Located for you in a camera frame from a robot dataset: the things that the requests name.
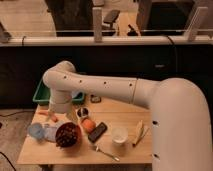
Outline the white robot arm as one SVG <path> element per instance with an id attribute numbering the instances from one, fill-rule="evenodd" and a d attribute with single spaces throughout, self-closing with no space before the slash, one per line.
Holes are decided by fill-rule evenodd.
<path id="1" fill-rule="evenodd" d="M 193 82 L 81 75 L 69 61 L 46 70 L 43 82 L 50 89 L 49 109 L 54 113 L 70 109 L 72 91 L 149 109 L 153 171 L 213 171 L 209 107 Z"/>

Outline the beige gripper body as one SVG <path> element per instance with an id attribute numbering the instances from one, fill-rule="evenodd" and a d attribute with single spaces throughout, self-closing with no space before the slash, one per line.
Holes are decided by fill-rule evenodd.
<path id="1" fill-rule="evenodd" d="M 49 102 L 49 111 L 52 114 L 64 114 L 71 122 L 77 122 L 78 118 L 75 113 L 75 109 L 72 107 L 71 102 L 56 103 Z"/>

